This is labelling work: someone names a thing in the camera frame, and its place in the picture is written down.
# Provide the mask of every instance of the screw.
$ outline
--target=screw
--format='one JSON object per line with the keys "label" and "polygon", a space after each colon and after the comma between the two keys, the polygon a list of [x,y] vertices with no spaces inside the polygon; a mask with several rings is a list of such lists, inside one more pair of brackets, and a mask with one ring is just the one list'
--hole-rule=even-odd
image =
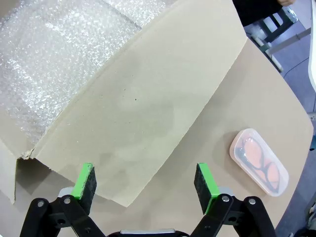
{"label": "screw", "polygon": [[70,203],[70,198],[69,198],[69,197],[65,198],[65,199],[64,199],[64,203],[65,203],[65,204]]}
{"label": "screw", "polygon": [[222,197],[222,200],[223,200],[224,202],[228,202],[228,201],[229,201],[229,197],[223,196],[223,197]]}
{"label": "screw", "polygon": [[251,199],[249,199],[249,203],[250,203],[251,205],[254,205],[254,204],[256,204],[256,200],[253,199],[253,198],[251,198]]}
{"label": "screw", "polygon": [[40,200],[40,201],[38,202],[38,207],[42,207],[42,206],[44,206],[44,202],[43,202],[42,200]]}

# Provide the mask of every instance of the open box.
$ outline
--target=open box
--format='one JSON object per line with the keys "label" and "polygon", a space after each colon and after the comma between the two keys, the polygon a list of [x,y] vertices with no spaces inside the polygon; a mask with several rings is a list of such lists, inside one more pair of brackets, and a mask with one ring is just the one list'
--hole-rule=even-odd
{"label": "open box", "polygon": [[[248,86],[260,91],[258,97],[242,99],[247,114],[227,111],[223,119],[239,117],[246,127],[253,127],[247,118],[256,119],[259,130],[269,129],[305,159],[311,122],[283,78],[247,39],[233,3],[180,0],[113,55],[36,144],[0,109],[0,189],[14,201],[18,158],[36,158],[73,182],[82,164],[92,162],[97,194],[128,206],[212,102],[222,81],[232,75],[246,78],[258,65],[258,77],[268,80],[221,90],[227,95]],[[262,108],[264,116],[252,114],[251,106]],[[291,118],[280,123],[289,111]]]}

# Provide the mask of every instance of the eyeglasses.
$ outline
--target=eyeglasses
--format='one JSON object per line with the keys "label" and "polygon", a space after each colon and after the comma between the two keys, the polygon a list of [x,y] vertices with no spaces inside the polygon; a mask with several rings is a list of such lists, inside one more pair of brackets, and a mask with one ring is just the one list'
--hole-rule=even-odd
{"label": "eyeglasses", "polygon": [[277,165],[266,157],[260,144],[251,136],[240,139],[236,145],[236,155],[247,165],[271,192],[277,193],[280,172]]}

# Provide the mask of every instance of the gray floor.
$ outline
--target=gray floor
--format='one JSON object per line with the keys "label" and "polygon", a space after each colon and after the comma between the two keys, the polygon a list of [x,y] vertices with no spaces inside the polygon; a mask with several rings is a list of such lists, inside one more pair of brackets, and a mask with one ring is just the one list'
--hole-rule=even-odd
{"label": "gray floor", "polygon": [[[303,25],[300,22],[297,22],[278,39],[276,39],[273,44],[278,44],[303,30]],[[308,58],[310,40],[311,37],[307,36],[274,54],[276,59],[283,66],[284,71],[281,75],[293,90],[306,112],[313,112],[315,110],[316,93],[312,88],[308,76],[308,60],[304,61],[300,65],[298,64]],[[284,216],[276,228],[277,236],[287,237],[291,232],[294,233],[305,226],[308,206],[314,196],[314,193],[316,192],[315,171],[316,150],[309,152],[299,184],[286,212],[284,213]]]}

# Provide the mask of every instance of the clear plastic packaging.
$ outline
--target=clear plastic packaging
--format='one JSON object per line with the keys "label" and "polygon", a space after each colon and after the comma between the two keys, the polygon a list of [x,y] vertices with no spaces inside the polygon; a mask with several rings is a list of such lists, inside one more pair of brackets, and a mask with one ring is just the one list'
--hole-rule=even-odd
{"label": "clear plastic packaging", "polygon": [[286,189],[287,170],[256,130],[248,128],[239,132],[230,147],[230,155],[267,194],[277,197]]}

